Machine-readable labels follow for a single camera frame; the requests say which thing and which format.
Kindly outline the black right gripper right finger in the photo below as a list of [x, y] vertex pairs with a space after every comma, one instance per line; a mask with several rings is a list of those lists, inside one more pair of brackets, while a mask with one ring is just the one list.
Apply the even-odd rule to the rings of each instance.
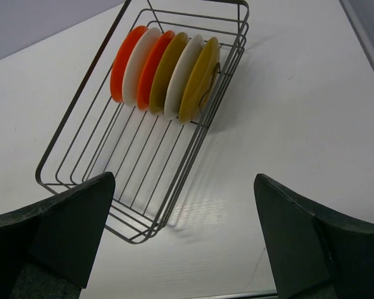
[[374, 224], [265, 174], [254, 196], [279, 298], [374, 298]]

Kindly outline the cream plate with flowers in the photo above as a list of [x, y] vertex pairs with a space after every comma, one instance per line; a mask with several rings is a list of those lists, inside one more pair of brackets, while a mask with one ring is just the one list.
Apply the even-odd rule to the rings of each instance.
[[164, 116], [167, 120], [172, 120], [179, 114], [186, 84], [203, 46], [204, 40], [202, 35], [196, 34], [188, 41], [178, 59], [166, 92]]

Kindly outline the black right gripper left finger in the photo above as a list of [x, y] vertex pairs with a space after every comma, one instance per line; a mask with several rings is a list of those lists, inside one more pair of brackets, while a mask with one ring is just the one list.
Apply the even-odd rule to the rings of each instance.
[[115, 192], [111, 172], [0, 215], [0, 298], [79, 298]]

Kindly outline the orange plate end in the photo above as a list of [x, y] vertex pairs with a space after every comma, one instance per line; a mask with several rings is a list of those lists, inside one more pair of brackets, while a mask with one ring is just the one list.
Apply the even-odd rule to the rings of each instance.
[[148, 30], [147, 26], [138, 26], [131, 30], [122, 42], [113, 61], [110, 76], [110, 94], [117, 103], [122, 103], [122, 83], [128, 60], [141, 36]]

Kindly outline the cream plate with green patch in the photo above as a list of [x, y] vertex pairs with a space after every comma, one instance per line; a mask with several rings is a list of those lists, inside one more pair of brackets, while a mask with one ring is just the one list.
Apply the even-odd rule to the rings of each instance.
[[124, 104], [128, 107], [134, 107], [137, 104], [138, 83], [144, 64], [160, 36], [161, 31], [158, 28], [149, 28], [139, 38], [132, 50], [122, 82], [122, 98]]

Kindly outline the orange plate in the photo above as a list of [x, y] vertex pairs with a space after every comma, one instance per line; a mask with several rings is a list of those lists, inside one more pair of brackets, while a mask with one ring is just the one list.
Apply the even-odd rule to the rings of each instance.
[[174, 36], [174, 31], [166, 31], [157, 39], [148, 54], [140, 75], [137, 90], [137, 107], [141, 111], [148, 110], [149, 108], [150, 92], [156, 70], [166, 48]]

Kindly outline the yellow patterned plate front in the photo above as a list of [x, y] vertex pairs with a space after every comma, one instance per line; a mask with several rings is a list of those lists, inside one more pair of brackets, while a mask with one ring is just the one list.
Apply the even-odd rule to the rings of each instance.
[[216, 80], [219, 56], [219, 41], [212, 37], [200, 53], [186, 85], [178, 115], [180, 123], [190, 122], [205, 109]]

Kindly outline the yellow patterned plate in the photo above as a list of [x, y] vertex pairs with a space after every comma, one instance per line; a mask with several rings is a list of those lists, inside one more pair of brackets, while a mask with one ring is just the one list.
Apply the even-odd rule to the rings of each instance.
[[190, 122], [205, 109], [216, 80], [219, 56], [219, 41], [212, 37], [200, 53], [186, 85], [178, 115], [180, 123]]
[[189, 41], [185, 32], [174, 36], [164, 51], [155, 72], [149, 97], [149, 110], [153, 115], [163, 113], [165, 98], [176, 64]]

